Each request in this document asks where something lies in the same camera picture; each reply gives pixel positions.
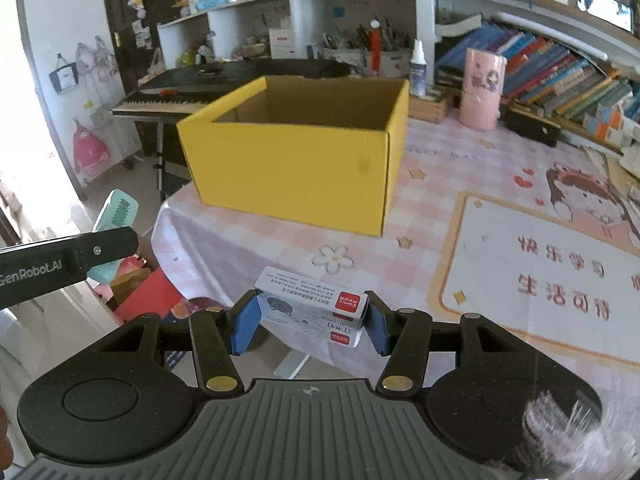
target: orange and white box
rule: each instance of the orange and white box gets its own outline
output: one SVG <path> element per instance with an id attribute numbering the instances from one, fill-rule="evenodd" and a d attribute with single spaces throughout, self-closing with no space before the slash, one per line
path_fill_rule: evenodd
<path id="1" fill-rule="evenodd" d="M 255 288 L 263 319 L 354 348 L 362 335 L 364 293 L 267 267 Z"/>

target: pink cylindrical container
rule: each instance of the pink cylindrical container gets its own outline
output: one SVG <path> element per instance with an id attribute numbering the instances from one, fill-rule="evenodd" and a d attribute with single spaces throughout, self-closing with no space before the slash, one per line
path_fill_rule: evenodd
<path id="1" fill-rule="evenodd" d="M 466 50 L 460 122 L 475 130 L 493 130 L 500 116 L 500 97 L 507 59 L 491 52 Z"/>

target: red heart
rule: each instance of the red heart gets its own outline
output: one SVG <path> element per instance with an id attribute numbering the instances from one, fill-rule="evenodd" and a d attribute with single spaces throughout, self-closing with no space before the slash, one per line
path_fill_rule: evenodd
<path id="1" fill-rule="evenodd" d="M 525 187 L 527 189 L 530 189 L 531 187 L 533 187 L 532 181 L 524 180 L 521 176 L 514 176 L 513 179 L 515 183 L 518 184 L 518 186 L 520 187 Z"/>

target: glue bottle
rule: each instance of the glue bottle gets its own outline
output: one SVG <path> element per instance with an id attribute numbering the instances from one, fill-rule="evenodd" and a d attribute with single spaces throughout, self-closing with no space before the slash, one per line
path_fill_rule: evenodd
<path id="1" fill-rule="evenodd" d="M 424 97 L 427 92 L 427 62 L 420 40 L 414 41 L 414 54 L 409 62 L 409 93 Z"/>

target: white fluffy tassel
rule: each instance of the white fluffy tassel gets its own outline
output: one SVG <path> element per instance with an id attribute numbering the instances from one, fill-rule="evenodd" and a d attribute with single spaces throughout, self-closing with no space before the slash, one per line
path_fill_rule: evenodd
<path id="1" fill-rule="evenodd" d="M 633 421 L 607 406 L 602 421 L 583 402 L 567 417 L 551 393 L 527 405 L 523 427 L 530 450 L 558 480 L 628 480 L 640 468 Z"/>

